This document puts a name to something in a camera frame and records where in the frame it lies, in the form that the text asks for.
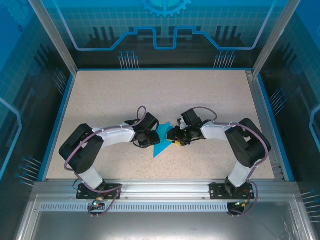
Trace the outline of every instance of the aluminum frame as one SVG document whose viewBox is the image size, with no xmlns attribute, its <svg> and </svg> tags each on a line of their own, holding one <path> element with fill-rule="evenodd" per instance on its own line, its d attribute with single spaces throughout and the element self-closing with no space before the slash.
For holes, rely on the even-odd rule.
<svg viewBox="0 0 320 240">
<path fill-rule="evenodd" d="M 292 15 L 295 13 L 299 3 L 301 0 L 289 0 L 288 3 L 285 5 L 279 19 L 277 20 L 268 40 L 266 41 L 263 49 L 258 56 L 256 62 L 253 66 L 253 76 L 258 76 L 262 67 L 265 65 L 269 55 L 271 54 L 272 50 L 276 46 L 279 38 L 283 34 L 287 24 L 289 23 Z"/>
<path fill-rule="evenodd" d="M 39 18 L 40 22 L 42 23 L 45 31 L 48 33 L 51 41 L 53 42 L 54 46 L 56 47 L 57 51 L 59 52 L 62 60 L 66 64 L 67 68 L 69 69 L 70 73 L 76 77 L 78 68 L 73 60 L 65 42 L 63 41 L 62 37 L 59 34 L 56 25 L 54 24 L 53 20 L 51 19 L 47 9 L 45 8 L 44 4 L 41 0 L 28 0 L 30 5 L 32 6 L 35 14 Z"/>
<path fill-rule="evenodd" d="M 285 181 L 289 181 L 290 178 L 288 171 L 291 171 L 291 169 L 287 169 L 284 163 L 284 158 L 279 147 L 275 129 L 272 126 L 266 99 L 264 98 L 258 77 L 254 76 L 251 71 L 246 71 L 246 75 L 251 89 L 256 113 L 259 118 L 261 130 L 271 144 L 272 150 L 269 153 L 269 159 L 273 168 L 274 177 L 279 180 L 283 179 Z"/>
<path fill-rule="evenodd" d="M 222 180 L 106 180 L 123 185 L 120 200 L 122 204 L 132 203 L 226 203 L 226 200 L 210 200 L 209 184 L 223 183 Z M 32 239 L 42 203 L 90 203 L 90 200 L 75 199 L 77 191 L 72 188 L 73 180 L 48 180 L 36 182 L 27 205 L 17 240 Z M 316 239 L 307 211 L 304 207 L 298 184 L 278 180 L 256 181 L 259 189 L 258 203 L 290 203 L 300 239 Z"/>
</svg>

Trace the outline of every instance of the blue wall panel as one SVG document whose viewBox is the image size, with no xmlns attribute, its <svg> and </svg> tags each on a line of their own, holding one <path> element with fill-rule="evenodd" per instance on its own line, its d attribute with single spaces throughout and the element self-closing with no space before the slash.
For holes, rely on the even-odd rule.
<svg viewBox="0 0 320 240">
<path fill-rule="evenodd" d="M 223 67 L 250 68 L 286 3 L 44 1 L 79 68 L 127 68 L 120 54 L 125 51 L 135 51 L 142 68 L 218 68 L 224 58 Z"/>
</svg>

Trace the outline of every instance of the robotic arm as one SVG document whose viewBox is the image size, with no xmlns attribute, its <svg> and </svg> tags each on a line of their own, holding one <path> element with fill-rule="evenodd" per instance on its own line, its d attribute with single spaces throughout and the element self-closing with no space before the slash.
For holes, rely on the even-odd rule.
<svg viewBox="0 0 320 240">
<path fill-rule="evenodd" d="M 62 145 L 59 154 L 64 160 L 67 160 L 82 141 L 94 133 L 100 132 L 76 151 L 68 164 L 87 186 L 93 190 L 104 191 L 107 188 L 106 183 L 94 167 L 94 162 L 101 148 L 119 143 L 135 144 L 138 142 L 138 145 L 135 144 L 135 146 L 145 149 L 160 143 L 156 130 L 152 130 L 154 126 L 158 127 L 159 125 L 159 121 L 153 115 L 147 112 L 139 124 L 137 121 L 138 119 L 125 121 L 118 127 L 106 130 L 81 124 Z"/>
<path fill-rule="evenodd" d="M 167 134 L 167 139 L 175 144 L 186 146 L 201 139 L 219 139 L 230 143 L 237 159 L 233 171 L 225 179 L 225 190 L 231 197 L 246 184 L 256 165 L 266 156 L 262 141 L 267 146 L 268 152 L 271 150 L 268 140 L 248 118 L 238 124 L 216 123 L 212 120 L 202 122 L 195 111 L 190 109 L 184 112 L 177 121 L 179 126 Z"/>
<path fill-rule="evenodd" d="M 215 122 L 216 118 L 202 121 L 195 111 L 190 109 L 181 114 L 178 126 L 167 133 L 167 139 L 180 146 L 187 146 L 198 140 L 228 141 L 237 162 L 231 174 L 225 179 L 225 184 L 216 185 L 210 192 L 215 192 L 220 199 L 238 199 L 239 193 L 243 195 L 242 192 L 252 190 L 247 180 L 256 166 L 267 158 L 271 146 L 250 119 L 245 118 L 239 123 L 219 123 Z M 86 192 L 89 190 L 91 193 L 96 193 L 94 198 L 100 201 L 107 193 L 121 188 L 121 186 L 114 187 L 106 184 L 95 169 L 94 162 L 101 148 L 118 143 L 133 143 L 142 149 L 156 145 L 160 143 L 156 130 L 153 130 L 156 125 L 157 129 L 159 121 L 149 112 L 145 113 L 142 119 L 125 121 L 116 127 L 101 129 L 81 124 L 59 150 L 59 154 L 66 161 L 64 168 L 74 171 L 83 181 Z"/>
</svg>

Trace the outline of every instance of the perforated metal strip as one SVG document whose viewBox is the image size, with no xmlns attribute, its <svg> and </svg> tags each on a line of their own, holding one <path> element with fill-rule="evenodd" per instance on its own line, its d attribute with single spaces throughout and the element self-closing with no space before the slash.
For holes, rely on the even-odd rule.
<svg viewBox="0 0 320 240">
<path fill-rule="evenodd" d="M 41 212 L 86 212 L 91 203 L 87 202 L 46 202 L 40 207 Z M 106 206 L 95 212 L 103 212 Z M 227 203 L 225 202 L 116 202 L 110 209 L 110 212 L 227 212 Z"/>
</svg>

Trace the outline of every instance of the glass panel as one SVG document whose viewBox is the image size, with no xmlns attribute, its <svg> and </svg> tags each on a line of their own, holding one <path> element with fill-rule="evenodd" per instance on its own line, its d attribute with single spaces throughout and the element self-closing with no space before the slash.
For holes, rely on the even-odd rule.
<svg viewBox="0 0 320 240">
<path fill-rule="evenodd" d="M 320 183 L 319 9 L 301 1 L 261 71 L 293 175 L 311 188 Z"/>
<path fill-rule="evenodd" d="M 27 0 L 0 1 L 0 32 L 0 236 L 14 239 L 70 72 Z"/>
<path fill-rule="evenodd" d="M 287 0 L 44 0 L 79 68 L 251 68 Z"/>
</svg>

